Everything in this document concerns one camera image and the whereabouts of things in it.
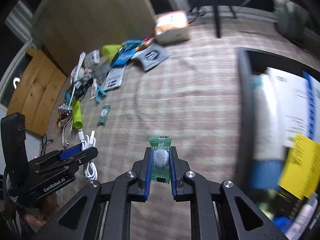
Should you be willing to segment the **white tube blue cap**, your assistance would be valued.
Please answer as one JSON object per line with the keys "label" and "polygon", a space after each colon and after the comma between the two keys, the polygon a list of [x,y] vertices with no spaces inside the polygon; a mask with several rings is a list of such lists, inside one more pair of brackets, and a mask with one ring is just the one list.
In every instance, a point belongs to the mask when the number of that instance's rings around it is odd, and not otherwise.
{"label": "white tube blue cap", "polygon": [[255,135],[251,188],[276,190],[286,157],[278,100],[267,74],[253,75],[252,88]]}

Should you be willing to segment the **black tray bin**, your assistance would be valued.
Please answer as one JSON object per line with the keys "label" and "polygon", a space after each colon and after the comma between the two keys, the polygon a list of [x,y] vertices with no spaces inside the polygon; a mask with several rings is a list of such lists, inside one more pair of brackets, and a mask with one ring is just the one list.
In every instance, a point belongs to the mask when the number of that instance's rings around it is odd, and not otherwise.
{"label": "black tray bin", "polygon": [[308,239],[319,226],[319,69],[257,49],[236,54],[236,182],[287,239]]}

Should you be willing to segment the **cardboard parcel box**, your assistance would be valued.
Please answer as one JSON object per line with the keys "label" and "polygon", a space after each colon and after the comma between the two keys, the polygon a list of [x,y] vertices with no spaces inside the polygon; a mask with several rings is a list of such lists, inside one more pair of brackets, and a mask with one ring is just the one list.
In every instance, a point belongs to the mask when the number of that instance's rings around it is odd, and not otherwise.
{"label": "cardboard parcel box", "polygon": [[189,21],[183,10],[157,16],[155,39],[158,44],[171,44],[190,40]]}

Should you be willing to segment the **grey T3 sachet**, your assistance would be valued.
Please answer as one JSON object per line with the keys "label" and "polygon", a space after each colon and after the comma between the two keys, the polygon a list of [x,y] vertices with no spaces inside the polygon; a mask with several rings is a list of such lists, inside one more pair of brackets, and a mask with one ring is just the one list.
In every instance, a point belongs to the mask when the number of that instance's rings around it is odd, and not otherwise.
{"label": "grey T3 sachet", "polygon": [[136,52],[131,60],[139,62],[145,72],[149,71],[153,67],[161,64],[163,61],[168,59],[171,53],[166,50],[163,46],[153,43],[148,48]]}

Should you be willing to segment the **lime green tube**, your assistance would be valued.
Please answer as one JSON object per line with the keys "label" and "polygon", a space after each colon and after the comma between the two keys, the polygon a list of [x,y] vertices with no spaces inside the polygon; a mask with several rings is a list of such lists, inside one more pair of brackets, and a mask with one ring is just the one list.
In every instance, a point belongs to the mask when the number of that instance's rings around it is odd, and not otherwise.
{"label": "lime green tube", "polygon": [[75,99],[72,102],[72,116],[73,116],[73,126],[75,129],[82,129],[82,115],[81,115],[81,106],[80,100]]}

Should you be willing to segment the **green mint candy packet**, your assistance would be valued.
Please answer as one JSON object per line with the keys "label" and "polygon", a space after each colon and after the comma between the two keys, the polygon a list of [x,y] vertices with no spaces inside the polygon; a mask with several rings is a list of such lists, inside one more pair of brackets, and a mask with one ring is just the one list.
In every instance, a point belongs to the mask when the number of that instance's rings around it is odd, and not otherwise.
{"label": "green mint candy packet", "polygon": [[170,183],[169,153],[172,137],[150,137],[152,149],[151,180],[159,183]]}

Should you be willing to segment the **white bead cluster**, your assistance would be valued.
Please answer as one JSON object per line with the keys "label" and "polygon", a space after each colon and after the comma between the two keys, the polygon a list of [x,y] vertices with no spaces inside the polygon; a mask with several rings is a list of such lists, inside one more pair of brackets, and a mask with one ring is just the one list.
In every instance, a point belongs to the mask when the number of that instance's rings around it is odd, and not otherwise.
{"label": "white bead cluster", "polygon": [[66,105],[65,103],[61,104],[58,107],[58,113],[60,115],[69,115],[71,113],[71,109],[68,107],[68,105]]}

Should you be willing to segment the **blue snack packet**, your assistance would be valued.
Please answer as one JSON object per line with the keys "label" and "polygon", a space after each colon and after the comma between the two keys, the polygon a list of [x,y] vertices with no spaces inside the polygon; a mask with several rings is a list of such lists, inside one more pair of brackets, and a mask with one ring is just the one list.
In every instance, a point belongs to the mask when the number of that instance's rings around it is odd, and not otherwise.
{"label": "blue snack packet", "polygon": [[116,53],[112,59],[111,66],[124,66],[129,59],[136,53],[135,45],[122,46],[121,49]]}

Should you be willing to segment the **blue plastic clothespin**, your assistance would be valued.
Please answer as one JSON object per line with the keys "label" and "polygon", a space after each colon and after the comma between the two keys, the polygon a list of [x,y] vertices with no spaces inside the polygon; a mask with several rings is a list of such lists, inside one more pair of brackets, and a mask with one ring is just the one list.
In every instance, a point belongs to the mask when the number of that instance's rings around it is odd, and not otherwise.
{"label": "blue plastic clothespin", "polygon": [[107,92],[103,90],[100,85],[97,85],[96,93],[95,93],[95,101],[97,104],[101,102],[101,99],[107,96]]}

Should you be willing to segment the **pink bottle grey cap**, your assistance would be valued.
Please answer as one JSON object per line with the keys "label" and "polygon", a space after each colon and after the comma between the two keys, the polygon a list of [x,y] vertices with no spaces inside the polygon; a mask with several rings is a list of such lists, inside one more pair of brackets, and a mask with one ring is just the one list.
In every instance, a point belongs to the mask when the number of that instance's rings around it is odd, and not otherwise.
{"label": "pink bottle grey cap", "polygon": [[317,197],[318,194],[313,193],[306,204],[301,208],[298,216],[295,218],[294,222],[285,233],[287,239],[297,240],[301,237],[316,210],[318,204]]}

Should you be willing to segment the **wooden board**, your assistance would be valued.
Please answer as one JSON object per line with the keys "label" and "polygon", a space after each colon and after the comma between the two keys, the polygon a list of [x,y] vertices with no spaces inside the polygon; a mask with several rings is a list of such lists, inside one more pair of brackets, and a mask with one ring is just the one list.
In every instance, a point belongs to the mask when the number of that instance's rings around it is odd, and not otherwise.
{"label": "wooden board", "polygon": [[25,54],[32,59],[13,92],[7,115],[23,114],[26,129],[44,135],[67,76],[43,51],[29,47]]}

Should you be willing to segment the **small cream lotion tube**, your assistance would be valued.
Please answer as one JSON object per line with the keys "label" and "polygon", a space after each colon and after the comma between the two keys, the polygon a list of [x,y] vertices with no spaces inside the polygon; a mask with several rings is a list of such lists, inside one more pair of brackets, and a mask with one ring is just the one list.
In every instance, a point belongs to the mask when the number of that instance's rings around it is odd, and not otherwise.
{"label": "small cream lotion tube", "polygon": [[98,87],[98,84],[97,84],[97,80],[96,78],[93,79],[93,83],[91,85],[91,96],[90,96],[90,99],[93,100],[96,98],[96,95],[97,95],[97,87]]}

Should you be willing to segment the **white blue label card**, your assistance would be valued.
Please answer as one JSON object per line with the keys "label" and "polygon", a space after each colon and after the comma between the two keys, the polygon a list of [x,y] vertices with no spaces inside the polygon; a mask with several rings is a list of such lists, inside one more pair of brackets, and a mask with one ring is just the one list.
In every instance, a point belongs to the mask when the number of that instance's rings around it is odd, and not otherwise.
{"label": "white blue label card", "polygon": [[103,85],[104,91],[116,89],[121,86],[126,66],[111,68]]}

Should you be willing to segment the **white paper booklet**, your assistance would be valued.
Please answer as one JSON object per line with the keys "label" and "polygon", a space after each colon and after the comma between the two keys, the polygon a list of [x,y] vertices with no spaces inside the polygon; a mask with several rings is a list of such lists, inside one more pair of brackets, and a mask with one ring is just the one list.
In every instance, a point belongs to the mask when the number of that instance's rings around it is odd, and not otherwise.
{"label": "white paper booklet", "polygon": [[307,80],[271,67],[267,68],[267,74],[278,100],[283,144],[291,148],[297,133],[307,137],[309,132]]}

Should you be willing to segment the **yellow black box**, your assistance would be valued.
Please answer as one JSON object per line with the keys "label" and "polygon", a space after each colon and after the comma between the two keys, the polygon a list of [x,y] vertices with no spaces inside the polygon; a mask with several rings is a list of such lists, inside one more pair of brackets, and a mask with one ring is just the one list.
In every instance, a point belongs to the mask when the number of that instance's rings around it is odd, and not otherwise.
{"label": "yellow black box", "polygon": [[299,200],[303,200],[316,192],[318,184],[319,143],[297,133],[278,185]]}

